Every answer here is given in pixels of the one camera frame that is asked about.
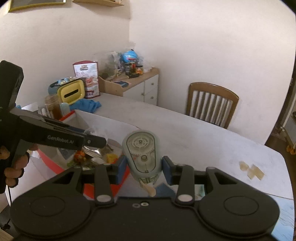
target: blue gripper pad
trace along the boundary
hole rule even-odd
[[[72,131],[76,131],[76,132],[81,132],[84,133],[85,130],[77,128],[77,127],[73,127],[73,126],[69,126],[68,129],[72,130]]]
[[[126,156],[122,155],[118,161],[115,163],[116,166],[118,166],[118,174],[116,175],[116,184],[120,184],[124,173],[126,171],[126,165],[127,165],[127,158]]]
[[[173,183],[172,183],[171,167],[164,158],[162,158],[162,169],[168,185],[172,185]]]

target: food package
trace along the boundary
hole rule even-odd
[[[74,63],[73,68],[75,76],[84,81],[85,99],[100,96],[98,62],[81,61]]]

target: cabinet drawer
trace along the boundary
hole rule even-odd
[[[144,102],[144,82],[125,91],[123,97]]]
[[[157,86],[158,86],[158,75],[155,75],[145,80],[145,94],[148,94],[154,88],[157,89]]]
[[[148,94],[144,96],[145,103],[157,105],[157,88],[151,90]]]

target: gear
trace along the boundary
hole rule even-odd
[[[148,133],[135,133],[128,139],[128,148],[132,155],[147,155],[155,150],[154,140]]]

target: orange object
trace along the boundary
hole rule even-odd
[[[76,153],[74,154],[74,161],[76,161],[77,163],[85,162],[86,161],[85,153],[81,150],[76,151]]]
[[[296,155],[296,151],[290,145],[287,146],[286,151],[289,152],[291,155]]]
[[[108,163],[114,163],[118,160],[118,156],[116,154],[106,154],[107,162]]]

